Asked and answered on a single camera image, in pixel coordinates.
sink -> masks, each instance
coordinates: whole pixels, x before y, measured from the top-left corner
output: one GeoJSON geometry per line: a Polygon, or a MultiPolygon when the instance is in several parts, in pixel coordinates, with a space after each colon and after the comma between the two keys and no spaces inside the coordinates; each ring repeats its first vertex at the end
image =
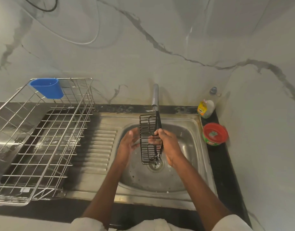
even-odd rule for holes
{"type": "MultiPolygon", "coordinates": [[[[124,134],[139,126],[140,114],[95,113],[72,158],[63,189],[65,197],[91,200],[114,161],[124,134]]],[[[164,129],[173,132],[183,154],[216,194],[212,169],[198,115],[161,114],[164,129]]],[[[165,152],[160,165],[142,165],[140,148],[130,157],[117,187],[115,202],[195,210],[188,192],[165,152]]]]}
{"type": "MultiPolygon", "coordinates": [[[[126,128],[122,136],[135,127],[138,127],[138,125],[126,128]]],[[[163,124],[163,128],[177,136],[182,153],[193,167],[198,170],[198,157],[195,142],[191,133],[186,128],[178,125],[163,124]]],[[[165,151],[161,156],[159,164],[142,165],[140,147],[138,147],[130,156],[130,162],[122,174],[120,184],[121,186],[126,185],[136,189],[158,193],[185,190],[180,177],[168,164],[165,151]]]]}

black cable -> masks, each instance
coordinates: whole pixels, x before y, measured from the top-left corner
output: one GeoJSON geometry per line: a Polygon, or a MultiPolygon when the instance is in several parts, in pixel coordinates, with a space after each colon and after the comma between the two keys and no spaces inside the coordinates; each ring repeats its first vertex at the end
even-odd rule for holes
{"type": "Polygon", "coordinates": [[[55,0],[54,7],[52,9],[42,9],[42,8],[39,8],[37,5],[34,5],[29,0],[26,0],[26,2],[28,2],[31,6],[35,7],[36,9],[39,9],[39,10],[44,11],[44,12],[52,12],[52,11],[54,11],[57,8],[57,0],[55,0]]]}

rolled-up sleeve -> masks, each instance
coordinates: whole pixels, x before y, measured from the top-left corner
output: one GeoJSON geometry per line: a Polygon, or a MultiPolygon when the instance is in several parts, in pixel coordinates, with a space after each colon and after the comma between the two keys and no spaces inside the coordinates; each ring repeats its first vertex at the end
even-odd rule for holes
{"type": "Polygon", "coordinates": [[[222,218],[212,231],[253,231],[245,221],[237,215],[222,218]]]}
{"type": "Polygon", "coordinates": [[[107,231],[102,222],[92,218],[77,218],[70,225],[71,231],[107,231]]]}

person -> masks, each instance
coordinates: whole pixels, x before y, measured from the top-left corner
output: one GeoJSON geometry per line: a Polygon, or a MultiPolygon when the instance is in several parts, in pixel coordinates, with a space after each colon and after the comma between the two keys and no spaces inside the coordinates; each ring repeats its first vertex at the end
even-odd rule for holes
{"type": "MultiPolygon", "coordinates": [[[[237,215],[233,215],[211,189],[204,182],[196,169],[183,155],[177,137],[163,129],[155,131],[164,145],[164,154],[167,161],[180,176],[185,189],[195,205],[195,208],[207,231],[251,231],[252,229],[237,215]]],[[[122,138],[115,160],[99,191],[87,207],[81,218],[75,219],[71,224],[72,230],[108,230],[111,210],[116,189],[123,170],[126,168],[130,154],[138,146],[135,142],[139,139],[138,128],[128,131],[122,138]]],[[[149,143],[156,144],[159,139],[152,136],[149,143]]],[[[163,219],[143,221],[130,230],[187,230],[167,223],[163,219]]]]}

dish soap bottle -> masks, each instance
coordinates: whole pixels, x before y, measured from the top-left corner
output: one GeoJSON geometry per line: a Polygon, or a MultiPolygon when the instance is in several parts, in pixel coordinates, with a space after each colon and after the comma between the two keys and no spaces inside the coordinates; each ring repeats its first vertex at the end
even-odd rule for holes
{"type": "Polygon", "coordinates": [[[212,87],[208,93],[208,97],[200,102],[197,112],[203,118],[209,118],[215,110],[216,103],[219,99],[217,94],[217,87],[212,87]]]}

